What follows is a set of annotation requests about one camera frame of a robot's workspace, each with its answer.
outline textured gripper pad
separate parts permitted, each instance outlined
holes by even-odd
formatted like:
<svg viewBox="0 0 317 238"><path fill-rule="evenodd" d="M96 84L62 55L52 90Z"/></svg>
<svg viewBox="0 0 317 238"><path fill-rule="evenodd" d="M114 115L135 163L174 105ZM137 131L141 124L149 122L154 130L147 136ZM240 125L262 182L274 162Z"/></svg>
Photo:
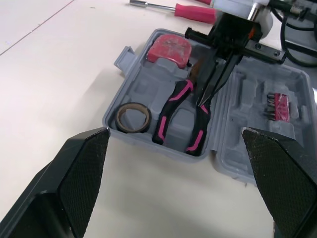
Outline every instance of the textured gripper pad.
<svg viewBox="0 0 317 238"><path fill-rule="evenodd" d="M263 200L284 237L292 238L316 200L316 188L278 140L262 132L245 128L243 139Z"/></svg>
<svg viewBox="0 0 317 238"><path fill-rule="evenodd" d="M108 134L88 138L59 187L59 196L77 238L85 234L101 184Z"/></svg>

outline screwdriver shaft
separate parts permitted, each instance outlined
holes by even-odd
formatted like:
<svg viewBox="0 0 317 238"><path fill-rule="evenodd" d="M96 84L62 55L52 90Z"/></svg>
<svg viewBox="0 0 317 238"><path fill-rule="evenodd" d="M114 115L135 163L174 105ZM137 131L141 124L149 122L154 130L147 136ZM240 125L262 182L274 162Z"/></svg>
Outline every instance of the screwdriver shaft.
<svg viewBox="0 0 317 238"><path fill-rule="evenodd" d="M163 10L175 12L174 7L152 4L152 3L148 3L147 1L130 0L130 4L133 6L140 6L140 7L144 7L144 8L152 7L152 8L158 8L158 9L163 9Z"/></svg>

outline gray plastic tool case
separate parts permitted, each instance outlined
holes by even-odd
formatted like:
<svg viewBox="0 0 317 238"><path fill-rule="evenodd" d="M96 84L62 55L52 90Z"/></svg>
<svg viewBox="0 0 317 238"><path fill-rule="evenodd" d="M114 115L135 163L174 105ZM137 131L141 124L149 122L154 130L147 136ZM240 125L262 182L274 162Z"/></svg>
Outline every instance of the gray plastic tool case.
<svg viewBox="0 0 317 238"><path fill-rule="evenodd" d="M152 142L152 134L159 114L175 83L187 78L190 68L179 69L167 59L155 63L147 61L147 51L162 34L176 34L164 29L156 30L141 54L136 56L130 47L125 47L114 63L125 75L125 80L110 104L103 125L111 134L127 143L141 145L185 162L204 159L213 150L216 153L214 166L217 171L242 182L255 184L253 171L241 132L245 126L277 132L296 139L307 153L316 157L317 112L309 76L298 69L285 65L270 65L244 57L232 72L228 83L211 102L211 120L201 156L185 153L194 126L195 107L188 97L174 113L163 145ZM206 46L191 41L193 46L190 63L194 64L206 53ZM271 121L264 115L268 93L286 94L290 100L290 123ZM125 134L117 130L114 117L118 106L142 103L152 113L150 129L146 133ZM144 117L127 111L121 118L130 127L141 126Z"/></svg>

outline pliers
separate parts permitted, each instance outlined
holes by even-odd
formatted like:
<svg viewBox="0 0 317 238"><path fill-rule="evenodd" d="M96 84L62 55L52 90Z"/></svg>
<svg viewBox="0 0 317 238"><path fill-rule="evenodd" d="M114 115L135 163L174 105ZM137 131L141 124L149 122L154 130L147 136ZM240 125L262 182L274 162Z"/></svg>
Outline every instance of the pliers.
<svg viewBox="0 0 317 238"><path fill-rule="evenodd" d="M162 112L159 115L158 123L152 137L154 143L163 145L170 120L175 110L191 94L196 86L197 77L203 63L199 60L192 68L188 79L176 83L173 93L166 101ZM196 118L190 143L186 153L193 156L199 156L202 152L203 145L207 135L207 127L211 118L210 112L211 99L204 104L196 107Z"/></svg>

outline screwdriver bit set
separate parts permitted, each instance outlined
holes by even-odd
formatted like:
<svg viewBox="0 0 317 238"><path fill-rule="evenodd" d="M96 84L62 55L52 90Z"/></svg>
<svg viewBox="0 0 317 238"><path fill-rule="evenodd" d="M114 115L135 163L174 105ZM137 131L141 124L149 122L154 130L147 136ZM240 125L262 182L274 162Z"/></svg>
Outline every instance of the screwdriver bit set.
<svg viewBox="0 0 317 238"><path fill-rule="evenodd" d="M285 94L269 93L265 115L269 120L290 121L289 99Z"/></svg>

